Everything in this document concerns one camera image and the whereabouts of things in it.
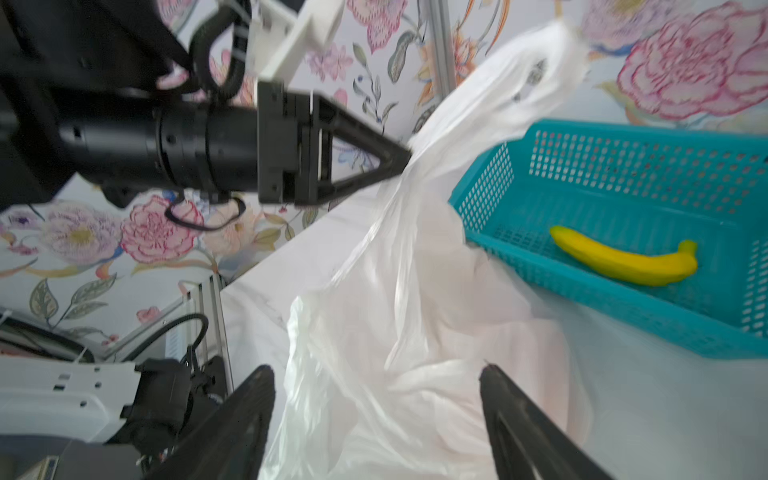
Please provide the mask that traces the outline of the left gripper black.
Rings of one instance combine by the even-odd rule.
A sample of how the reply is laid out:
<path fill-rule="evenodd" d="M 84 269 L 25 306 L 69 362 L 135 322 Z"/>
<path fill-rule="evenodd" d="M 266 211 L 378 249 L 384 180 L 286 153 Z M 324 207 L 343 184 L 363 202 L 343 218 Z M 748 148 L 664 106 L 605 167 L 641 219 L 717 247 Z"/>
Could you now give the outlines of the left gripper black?
<path fill-rule="evenodd" d="M 403 173 L 411 151 L 324 95 L 260 81 L 257 96 L 258 198 L 262 204 L 321 205 Z M 333 180 L 339 140 L 379 160 L 376 168 Z"/>

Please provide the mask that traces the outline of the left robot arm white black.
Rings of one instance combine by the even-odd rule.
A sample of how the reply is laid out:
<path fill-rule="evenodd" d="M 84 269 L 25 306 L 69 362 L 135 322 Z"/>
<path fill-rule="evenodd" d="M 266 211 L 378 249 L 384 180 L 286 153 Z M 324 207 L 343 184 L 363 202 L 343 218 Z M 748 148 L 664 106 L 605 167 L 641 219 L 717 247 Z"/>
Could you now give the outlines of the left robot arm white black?
<path fill-rule="evenodd" d="M 183 45 L 155 1 L 3 2 L 2 206 L 74 175 L 122 208 L 151 189 L 318 205 L 401 174 L 407 148 L 285 87 L 343 9 L 222 1 Z"/>

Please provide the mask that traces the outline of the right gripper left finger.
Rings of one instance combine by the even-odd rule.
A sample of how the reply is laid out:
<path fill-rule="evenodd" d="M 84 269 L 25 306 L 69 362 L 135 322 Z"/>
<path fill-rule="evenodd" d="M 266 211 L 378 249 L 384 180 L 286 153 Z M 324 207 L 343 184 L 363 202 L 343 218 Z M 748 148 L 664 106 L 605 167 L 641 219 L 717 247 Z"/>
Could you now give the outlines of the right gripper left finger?
<path fill-rule="evenodd" d="M 274 371 L 261 365 L 147 477 L 256 480 L 275 400 Z"/>

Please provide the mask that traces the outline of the yellow banana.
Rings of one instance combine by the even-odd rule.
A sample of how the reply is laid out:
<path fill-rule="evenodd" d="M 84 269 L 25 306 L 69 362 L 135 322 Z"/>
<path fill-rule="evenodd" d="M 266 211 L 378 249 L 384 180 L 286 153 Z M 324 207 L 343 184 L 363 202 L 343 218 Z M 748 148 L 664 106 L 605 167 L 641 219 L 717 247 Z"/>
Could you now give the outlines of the yellow banana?
<path fill-rule="evenodd" d="M 676 252 L 649 256 L 626 252 L 599 243 L 576 230 L 553 226 L 554 243 L 570 257 L 605 277 L 647 287 L 681 282 L 698 270 L 698 245 L 682 241 Z"/>

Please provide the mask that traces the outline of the teal plastic basket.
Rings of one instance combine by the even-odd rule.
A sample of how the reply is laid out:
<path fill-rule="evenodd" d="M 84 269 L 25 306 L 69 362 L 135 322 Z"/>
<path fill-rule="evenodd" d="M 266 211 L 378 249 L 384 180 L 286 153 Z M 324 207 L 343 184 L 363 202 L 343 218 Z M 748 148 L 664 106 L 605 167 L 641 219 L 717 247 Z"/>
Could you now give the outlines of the teal plastic basket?
<path fill-rule="evenodd" d="M 525 281 L 712 359 L 767 355 L 767 140 L 543 120 L 480 155 L 451 205 L 466 237 Z M 664 287 L 599 275 L 550 229 L 642 255 L 697 244 Z"/>

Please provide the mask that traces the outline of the aluminium rail base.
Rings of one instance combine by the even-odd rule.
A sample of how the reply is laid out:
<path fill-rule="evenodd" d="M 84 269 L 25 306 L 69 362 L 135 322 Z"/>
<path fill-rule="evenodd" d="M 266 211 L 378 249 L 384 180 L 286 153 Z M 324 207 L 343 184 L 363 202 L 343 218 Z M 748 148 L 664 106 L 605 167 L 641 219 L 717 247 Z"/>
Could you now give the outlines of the aluminium rail base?
<path fill-rule="evenodd" d="M 136 362 L 165 358 L 181 361 L 187 349 L 194 345 L 198 365 L 216 364 L 213 371 L 222 376 L 223 395 L 228 396 L 233 391 L 233 380 L 222 303 L 226 286 L 226 279 L 218 273 L 188 286 L 179 300 L 162 309 L 126 339 L 107 347 L 101 359 L 118 363 L 134 352 Z"/>

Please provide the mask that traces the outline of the left aluminium corner post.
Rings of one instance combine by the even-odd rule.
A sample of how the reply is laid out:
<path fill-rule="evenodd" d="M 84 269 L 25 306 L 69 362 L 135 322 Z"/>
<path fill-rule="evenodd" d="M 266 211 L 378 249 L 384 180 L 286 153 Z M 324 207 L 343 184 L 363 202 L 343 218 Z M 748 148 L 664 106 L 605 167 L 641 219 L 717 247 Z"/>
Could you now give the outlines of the left aluminium corner post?
<path fill-rule="evenodd" d="M 427 19 L 432 39 L 431 72 L 435 96 L 442 102 L 457 87 L 449 4 L 443 0 L 425 0 L 420 1 L 419 6 Z"/>

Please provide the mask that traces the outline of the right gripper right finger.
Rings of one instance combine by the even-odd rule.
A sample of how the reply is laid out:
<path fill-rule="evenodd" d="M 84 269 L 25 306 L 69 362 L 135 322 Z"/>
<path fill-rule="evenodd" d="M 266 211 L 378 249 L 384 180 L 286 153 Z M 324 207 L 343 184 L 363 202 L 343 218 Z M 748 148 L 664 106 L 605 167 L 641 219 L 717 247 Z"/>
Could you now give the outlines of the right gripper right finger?
<path fill-rule="evenodd" d="M 486 365 L 479 381 L 486 428 L 500 479 L 611 478 L 499 366 Z"/>

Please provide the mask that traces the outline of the white translucent plastic bag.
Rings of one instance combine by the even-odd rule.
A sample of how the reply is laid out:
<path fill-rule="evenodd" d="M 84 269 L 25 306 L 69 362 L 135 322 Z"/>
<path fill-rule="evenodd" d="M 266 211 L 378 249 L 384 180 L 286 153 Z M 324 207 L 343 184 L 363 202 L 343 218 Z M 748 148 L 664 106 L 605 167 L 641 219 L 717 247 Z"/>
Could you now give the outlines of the white translucent plastic bag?
<path fill-rule="evenodd" d="M 533 291 L 467 243 L 439 187 L 560 106 L 586 56 L 563 22 L 520 34 L 410 140 L 362 242 L 291 306 L 261 478 L 493 479 L 487 367 L 617 479 L 766 477 L 765 361 L 706 360 Z"/>

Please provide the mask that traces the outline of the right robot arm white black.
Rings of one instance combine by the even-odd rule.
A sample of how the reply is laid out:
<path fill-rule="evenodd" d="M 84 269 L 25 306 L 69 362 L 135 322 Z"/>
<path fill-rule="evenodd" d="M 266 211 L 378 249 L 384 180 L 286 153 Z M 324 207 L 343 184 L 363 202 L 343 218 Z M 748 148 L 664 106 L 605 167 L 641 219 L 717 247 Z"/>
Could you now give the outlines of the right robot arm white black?
<path fill-rule="evenodd" d="M 498 478 L 608 478 L 498 366 L 487 365 L 479 384 Z M 1 432 L 115 441 L 156 454 L 178 441 L 192 391 L 190 367 L 176 360 L 84 364 L 4 355 Z M 263 365 L 179 442 L 151 478 L 232 477 L 228 465 L 240 446 L 246 449 L 241 476 L 255 478 L 274 403 L 274 373 Z"/>

